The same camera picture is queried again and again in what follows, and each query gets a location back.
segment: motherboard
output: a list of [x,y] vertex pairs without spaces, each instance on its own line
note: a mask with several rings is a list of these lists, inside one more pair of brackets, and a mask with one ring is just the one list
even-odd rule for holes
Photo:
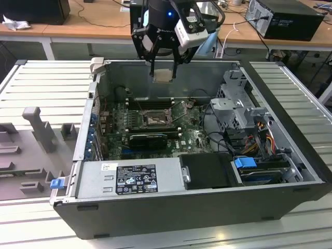
[[201,126],[202,109],[189,100],[116,104],[110,111],[110,132],[106,134],[108,159],[212,152]]

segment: floor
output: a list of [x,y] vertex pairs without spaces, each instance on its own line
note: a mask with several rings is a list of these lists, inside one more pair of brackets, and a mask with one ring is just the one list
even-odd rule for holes
[[[42,45],[39,43],[18,41],[7,41],[0,45],[0,80],[2,80],[7,72],[11,69],[17,59],[28,60],[46,60]],[[136,59],[136,51],[134,46],[130,45],[107,45],[93,44],[94,56],[101,56],[107,59]],[[54,55],[57,60],[90,60],[94,56],[88,53],[86,44],[52,44]],[[224,59],[265,61],[266,51],[262,49],[241,49],[237,54],[235,49],[227,49],[227,55]],[[309,52],[303,60],[300,67],[294,71],[294,74],[307,86],[315,74],[316,70],[322,65],[326,59],[328,52],[321,52],[318,58],[314,57],[316,52]],[[316,93],[325,80],[329,77],[331,67],[324,65],[320,73],[310,85],[309,89]]]

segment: white cable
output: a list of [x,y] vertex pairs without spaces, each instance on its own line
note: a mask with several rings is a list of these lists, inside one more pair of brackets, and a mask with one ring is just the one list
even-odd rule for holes
[[[247,22],[251,22],[251,21],[258,21],[258,19],[256,19],[256,18],[254,18],[254,19],[250,19],[250,20],[247,20],[246,22],[243,22],[243,23],[247,23]],[[234,28],[234,29],[231,30],[231,31],[229,31],[228,34],[227,34],[226,37],[225,37],[224,44],[223,44],[223,48],[222,48],[222,54],[221,54],[221,56],[220,56],[221,59],[222,59],[223,56],[224,56],[224,52],[225,52],[225,44],[226,44],[227,37],[228,37],[229,34],[232,33],[233,31],[237,31],[237,32],[239,32],[239,30],[235,27],[236,24],[237,24],[236,22],[233,23],[233,28]]]
[[327,4],[323,4],[323,5],[319,6],[319,7],[318,7],[318,8],[316,8],[316,9],[320,9],[320,8],[322,8],[322,7],[326,6],[326,5],[329,5],[329,4],[332,4],[332,2],[331,2],[331,3],[327,3]]
[[220,56],[221,59],[222,59],[223,56],[224,56],[224,52],[225,52],[225,44],[226,44],[227,37],[228,37],[229,34],[232,33],[233,31],[237,31],[237,32],[239,31],[239,30],[235,27],[235,24],[236,24],[236,22],[233,23],[233,28],[234,28],[234,29],[231,30],[231,31],[229,31],[228,34],[227,34],[226,37],[225,37],[224,44],[223,44],[223,48],[222,48],[222,54],[221,54],[221,56]]

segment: paper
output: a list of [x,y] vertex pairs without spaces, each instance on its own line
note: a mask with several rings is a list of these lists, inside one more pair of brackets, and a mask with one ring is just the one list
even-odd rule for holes
[[14,21],[12,19],[6,18],[4,15],[4,22],[2,22],[4,26],[6,26],[10,30],[22,30],[22,29],[28,29],[31,26],[26,21]]

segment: power cable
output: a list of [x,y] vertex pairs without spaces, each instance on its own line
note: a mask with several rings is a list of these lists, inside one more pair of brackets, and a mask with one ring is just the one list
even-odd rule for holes
[[[115,3],[121,5],[121,6],[124,6],[124,7],[128,8],[128,6],[126,6],[126,5],[123,5],[123,4],[121,4],[121,3],[118,3],[118,2],[115,1],[115,0],[113,0],[113,1],[114,1]],[[74,2],[77,3],[77,4],[82,8],[82,9],[79,10],[78,13],[77,13],[78,17],[80,17],[83,21],[85,21],[85,22],[87,22],[87,23],[89,23],[89,24],[91,24],[91,25],[99,26],[99,27],[127,27],[127,26],[130,26],[130,24],[127,24],[127,25],[124,25],[124,26],[111,26],[111,25],[102,25],[102,24],[92,23],[92,22],[90,22],[89,20],[87,20],[84,16],[81,16],[81,12],[85,10],[85,7],[84,7],[82,4],[80,4],[79,2],[77,2],[76,0],[74,0]]]
[[314,74],[314,76],[312,76],[308,87],[310,87],[313,83],[313,81],[315,80],[316,76],[318,75],[318,73],[322,70],[323,66],[326,64],[326,62],[328,61],[328,59],[330,58],[330,56],[332,55],[332,51],[328,54],[328,56],[326,57],[324,63],[320,66],[320,68],[318,68],[318,70],[316,71],[316,73]]

